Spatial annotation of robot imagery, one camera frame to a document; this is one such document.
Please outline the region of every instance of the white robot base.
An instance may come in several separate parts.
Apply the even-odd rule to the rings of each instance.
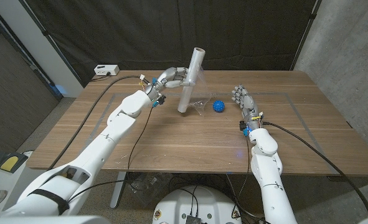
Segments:
[[[182,189],[184,190],[177,189],[171,192],[158,203],[153,213],[153,224],[186,224],[188,218],[196,217],[198,211],[196,200],[193,198],[192,203],[192,194],[190,194],[193,192],[199,205],[197,217],[200,220],[193,220],[190,223],[242,223],[240,217],[232,218],[234,202],[218,190],[205,186],[196,187],[195,185],[183,187]]]

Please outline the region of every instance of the white wall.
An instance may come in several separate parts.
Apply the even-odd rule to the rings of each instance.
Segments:
[[[19,1],[0,0],[0,15],[65,97],[78,97],[83,87]]]

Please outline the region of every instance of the wooden table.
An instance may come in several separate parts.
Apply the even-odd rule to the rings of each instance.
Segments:
[[[148,80],[162,71],[121,71],[118,77],[144,74]],[[349,175],[368,175],[368,146],[304,72],[206,71],[213,93],[204,116],[189,108],[177,111],[181,89],[165,90],[166,102],[153,109],[144,134],[134,149],[130,171],[246,173],[247,145],[239,130],[240,108],[230,98],[242,83],[264,112],[264,121],[276,123],[299,135],[323,152]],[[27,161],[31,168],[46,169],[71,138],[97,96],[116,77],[87,85],[67,112]],[[57,166],[73,160],[106,126],[109,114],[122,99],[141,89],[139,80],[116,83],[97,104]],[[223,113],[212,109],[215,100],[225,103]],[[146,108],[127,137],[117,145],[103,169],[126,170],[128,157],[148,118]],[[278,143],[283,173],[334,175],[335,171],[302,142],[266,126]]]

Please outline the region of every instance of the table leg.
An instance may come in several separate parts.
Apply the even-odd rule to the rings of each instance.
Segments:
[[[125,180],[127,172],[119,172],[117,175],[117,180]],[[117,182],[115,189],[113,190],[113,195],[111,196],[110,207],[117,208],[119,205],[121,194],[123,193],[124,182]]]

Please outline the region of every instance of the clear plastic tube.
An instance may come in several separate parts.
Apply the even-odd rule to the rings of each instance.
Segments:
[[[194,53],[192,54],[191,63],[189,64],[188,73],[186,75],[185,81],[187,82],[196,82],[197,74],[201,72],[202,62],[206,51],[195,47]],[[178,104],[178,111],[181,113],[185,113],[189,104],[189,100],[191,100],[191,95],[193,91],[193,86],[185,86],[182,89],[181,99]]]

